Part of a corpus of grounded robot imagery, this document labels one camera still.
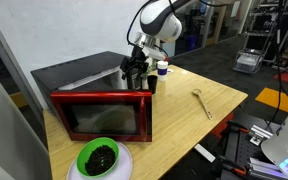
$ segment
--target white cup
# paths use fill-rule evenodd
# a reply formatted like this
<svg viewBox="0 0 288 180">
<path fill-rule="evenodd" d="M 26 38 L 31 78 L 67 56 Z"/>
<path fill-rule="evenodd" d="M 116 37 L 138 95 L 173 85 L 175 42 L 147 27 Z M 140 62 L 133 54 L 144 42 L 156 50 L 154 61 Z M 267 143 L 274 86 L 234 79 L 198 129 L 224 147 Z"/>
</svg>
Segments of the white cup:
<svg viewBox="0 0 288 180">
<path fill-rule="evenodd" d="M 167 66 L 168 66 L 167 61 L 157 62 L 157 77 L 159 81 L 166 81 Z"/>
</svg>

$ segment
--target floor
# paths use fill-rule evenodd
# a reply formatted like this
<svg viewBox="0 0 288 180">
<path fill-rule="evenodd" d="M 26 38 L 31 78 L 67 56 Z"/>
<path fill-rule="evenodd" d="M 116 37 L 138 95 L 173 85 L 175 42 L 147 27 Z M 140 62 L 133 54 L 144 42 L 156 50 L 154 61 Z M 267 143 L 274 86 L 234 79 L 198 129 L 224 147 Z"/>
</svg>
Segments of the floor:
<svg viewBox="0 0 288 180">
<path fill-rule="evenodd" d="M 242 36 L 237 36 L 217 45 L 198 49 L 189 53 L 173 57 L 170 64 L 174 64 L 188 71 L 207 77 L 224 85 L 247 93 L 248 98 L 236 109 L 236 113 L 248 114 L 261 119 L 270 120 L 275 108 L 255 101 L 256 96 L 265 87 L 277 89 L 278 81 L 273 76 L 277 73 L 270 66 L 262 65 L 261 69 L 253 75 L 243 74 L 232 70 L 236 52 L 244 43 Z M 0 82 L 9 94 L 18 92 L 14 81 L 9 73 L 3 68 L 0 60 Z M 288 92 L 288 83 L 283 83 Z M 30 108 L 21 108 L 21 112 L 28 120 L 31 127 L 38 134 L 41 141 L 46 145 L 44 130 L 37 123 Z M 280 111 L 275 122 L 281 124 L 288 113 Z M 219 139 L 213 135 L 206 136 L 200 142 L 206 149 L 214 154 L 223 154 L 222 149 L 217 148 Z M 191 151 L 183 157 L 162 179 L 216 179 L 217 171 L 197 152 Z"/>
</svg>

